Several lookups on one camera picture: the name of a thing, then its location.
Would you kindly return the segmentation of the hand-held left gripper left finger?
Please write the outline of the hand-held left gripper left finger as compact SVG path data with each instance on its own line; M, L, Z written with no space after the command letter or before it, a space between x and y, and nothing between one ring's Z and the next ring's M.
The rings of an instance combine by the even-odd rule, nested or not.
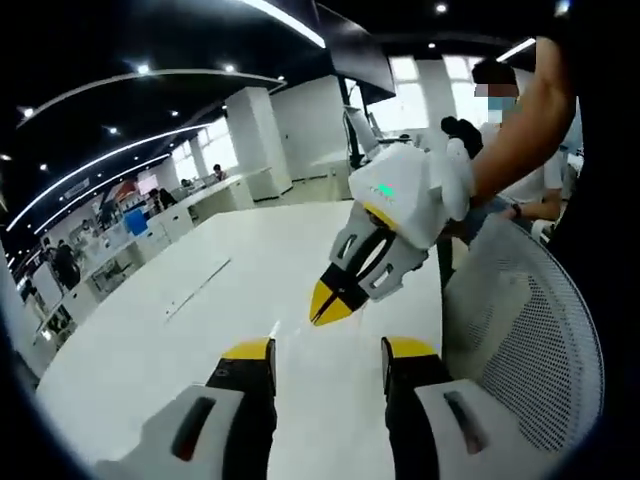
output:
M265 479L277 426L276 341L241 342L223 353L203 385L192 385L142 426L99 479Z

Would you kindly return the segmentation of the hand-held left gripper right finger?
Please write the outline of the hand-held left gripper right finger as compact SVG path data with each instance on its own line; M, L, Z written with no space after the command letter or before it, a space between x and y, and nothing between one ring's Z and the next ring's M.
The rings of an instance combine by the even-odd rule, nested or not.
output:
M435 349L381 339L385 424L397 479L537 479L539 453L518 420L470 380L454 380Z

